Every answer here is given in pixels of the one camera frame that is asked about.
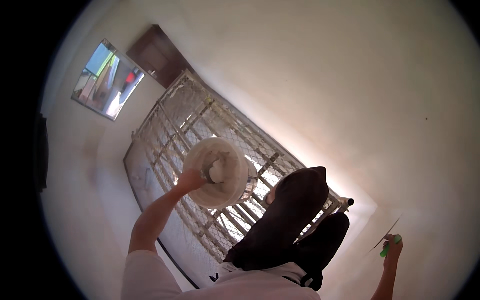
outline wire mesh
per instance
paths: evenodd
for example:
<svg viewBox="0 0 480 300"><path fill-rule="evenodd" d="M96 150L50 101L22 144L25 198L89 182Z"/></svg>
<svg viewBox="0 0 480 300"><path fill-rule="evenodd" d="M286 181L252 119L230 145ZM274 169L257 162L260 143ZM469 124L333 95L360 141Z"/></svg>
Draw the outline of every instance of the wire mesh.
<svg viewBox="0 0 480 300"><path fill-rule="evenodd" d="M200 140L221 137L239 147L259 174L259 181L247 201L223 210L198 206L187 195L175 207L188 230L219 263L228 250L248 233L268 205L264 196L279 180L304 166L266 134L250 123L223 98L209 92L189 72L157 101L133 139L145 146L146 156L164 192L178 180L189 149ZM322 211L302 231L313 231L342 203L331 191Z"/></svg>

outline red object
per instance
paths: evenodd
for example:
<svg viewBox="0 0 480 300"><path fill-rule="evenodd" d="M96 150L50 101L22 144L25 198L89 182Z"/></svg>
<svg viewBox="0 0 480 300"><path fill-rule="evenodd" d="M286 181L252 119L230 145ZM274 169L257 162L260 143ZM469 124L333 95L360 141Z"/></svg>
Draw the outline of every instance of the red object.
<svg viewBox="0 0 480 300"><path fill-rule="evenodd" d="M125 82L128 82L128 83L131 84L134 80L135 80L135 74L130 72L130 74L128 74L127 80L125 80Z"/></svg>

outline green handle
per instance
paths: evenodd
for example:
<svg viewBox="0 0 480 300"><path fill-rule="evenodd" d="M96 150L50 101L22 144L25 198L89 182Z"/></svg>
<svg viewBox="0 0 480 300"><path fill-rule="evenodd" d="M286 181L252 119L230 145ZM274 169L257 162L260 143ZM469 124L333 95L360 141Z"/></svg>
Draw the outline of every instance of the green handle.
<svg viewBox="0 0 480 300"><path fill-rule="evenodd" d="M395 244L398 244L401 240L402 240L402 237L399 234L395 235L395 239L394 239ZM380 256L386 257L389 249L390 249L390 244L388 244L385 247L385 249L382 252L380 252Z"/></svg>

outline wooden door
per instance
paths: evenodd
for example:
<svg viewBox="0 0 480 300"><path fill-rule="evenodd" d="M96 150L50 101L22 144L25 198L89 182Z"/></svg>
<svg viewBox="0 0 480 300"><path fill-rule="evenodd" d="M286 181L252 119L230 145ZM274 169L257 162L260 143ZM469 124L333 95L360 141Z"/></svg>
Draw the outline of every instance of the wooden door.
<svg viewBox="0 0 480 300"><path fill-rule="evenodd" d="M153 25L127 51L127 56L164 88L168 88L183 70L189 69L194 73L191 65L158 25Z"/></svg>

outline person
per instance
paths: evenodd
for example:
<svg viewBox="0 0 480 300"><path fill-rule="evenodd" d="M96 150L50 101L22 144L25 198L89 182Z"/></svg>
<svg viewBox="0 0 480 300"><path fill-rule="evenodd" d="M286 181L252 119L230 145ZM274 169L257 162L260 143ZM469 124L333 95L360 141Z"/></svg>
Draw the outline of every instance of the person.
<svg viewBox="0 0 480 300"><path fill-rule="evenodd" d="M178 201L201 188L200 171L189 169L178 184L140 215L132 230L125 264L121 298L159 299L320 299L322 271L340 247L349 227L343 213L327 216L307 237L297 240L317 216L328 197L324 167L297 170L265 197L265 214L244 239L234 245L211 287L182 292L172 273L157 255L155 241ZM373 300L391 299L396 266L403 242L385 238L390 250Z"/></svg>

